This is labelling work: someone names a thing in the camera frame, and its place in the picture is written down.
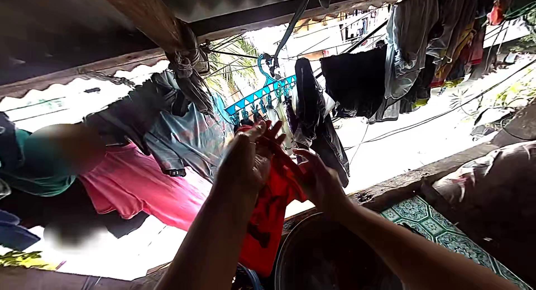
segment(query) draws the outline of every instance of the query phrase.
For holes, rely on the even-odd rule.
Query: wooden beam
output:
[[[167,53],[175,54],[192,48],[187,46],[182,36],[182,28],[187,26],[173,16],[162,0],[108,0],[108,2]]]

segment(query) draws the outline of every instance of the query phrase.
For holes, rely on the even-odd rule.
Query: red cloth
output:
[[[238,130],[246,131],[250,128],[243,126]],[[270,175],[266,185],[259,192],[239,259],[244,266],[264,277],[268,277],[272,272],[287,205],[294,199],[301,202],[307,200],[295,178],[295,173],[300,173],[298,165],[293,163],[280,147],[277,149],[281,153],[273,150],[275,153]]]
[[[495,1],[492,12],[488,14],[490,25],[499,25],[504,20],[504,9],[500,1]]]
[[[190,167],[185,170],[185,177],[165,175],[153,156],[130,143],[107,147],[104,160],[78,178],[100,214],[117,210],[122,218],[130,219],[144,211],[187,231],[212,184]]]

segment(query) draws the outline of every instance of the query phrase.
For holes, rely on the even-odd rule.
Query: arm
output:
[[[308,179],[304,189],[311,201],[370,245],[412,290],[518,289],[471,259],[352,204],[335,171],[306,150],[295,152],[308,160],[300,166]]]
[[[263,134],[275,137],[280,127],[278,122],[268,130],[262,122],[235,137],[209,197],[157,290],[230,289],[258,191],[270,171],[271,154],[255,140]],[[284,138],[276,141],[280,144]]]

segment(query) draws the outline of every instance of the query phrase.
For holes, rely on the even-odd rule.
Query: tree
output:
[[[259,56],[253,44],[243,35],[215,41],[212,48],[233,54]],[[254,87],[257,82],[254,69],[257,60],[255,59],[213,52],[209,54],[209,61],[211,73],[204,76],[205,82],[209,88],[221,95],[231,96],[233,101],[238,101],[243,97],[239,92],[237,78],[241,78],[251,87]]]

